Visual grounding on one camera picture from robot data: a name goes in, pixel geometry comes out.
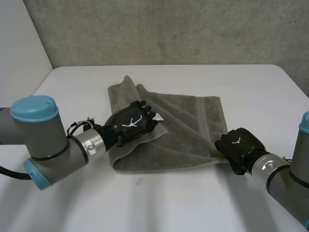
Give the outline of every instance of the white logo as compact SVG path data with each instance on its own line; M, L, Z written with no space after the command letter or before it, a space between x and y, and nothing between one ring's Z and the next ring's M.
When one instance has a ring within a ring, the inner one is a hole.
M129 125L122 125L123 127L137 127L135 124L138 123L139 121L141 121L141 115L140 115L140 119L137 120L136 122L132 122L133 118L131 118L130 124Z
M232 142L233 144L240 144L240 137L238 138L238 141Z

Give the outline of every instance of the wire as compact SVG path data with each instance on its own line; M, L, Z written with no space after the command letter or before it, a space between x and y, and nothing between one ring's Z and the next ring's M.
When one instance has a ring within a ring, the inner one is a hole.
M292 163L292 159L284 159L285 161L288 161L289 163Z
M0 166L0 174L19 179L19 180L31 180L31 177L27 173L17 173Z
M90 127L93 128L92 123L89 122L89 121L86 121L86 120L79 121L79 122L74 122L73 124L71 124L71 126L67 129L67 135L68 135L67 137L68 137L68 138L74 137L74 136L73 136L74 132L76 132L76 130L77 130L78 128L80 128L81 126L86 125L86 124L89 124Z

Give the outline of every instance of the white label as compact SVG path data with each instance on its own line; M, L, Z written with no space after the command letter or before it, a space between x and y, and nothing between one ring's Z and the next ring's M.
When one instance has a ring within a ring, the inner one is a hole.
M153 120L156 120L156 121L164 121L164 119L161 117L160 114L156 113Z

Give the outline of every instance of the black cable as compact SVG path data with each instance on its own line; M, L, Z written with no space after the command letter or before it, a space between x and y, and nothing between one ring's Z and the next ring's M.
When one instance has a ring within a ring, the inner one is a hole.
M17 173L0 166L0 174L19 179L19 180L31 180L31 177L27 173Z
M86 125L86 124L88 124L88 123L82 122L81 124L79 124L76 127L74 127L74 129L71 131L70 135L73 135L78 128L80 128L81 126Z
M70 125L70 127L67 129L67 138L69 139L71 136L70 136L70 129L72 128L72 127L76 127L77 126L77 123L76 122L74 122L74 123L72 123L71 125Z

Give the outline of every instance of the white wall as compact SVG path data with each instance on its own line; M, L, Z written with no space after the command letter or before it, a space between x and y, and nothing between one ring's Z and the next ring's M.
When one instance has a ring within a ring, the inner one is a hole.
M0 0L0 107L35 92L52 66L22 0Z

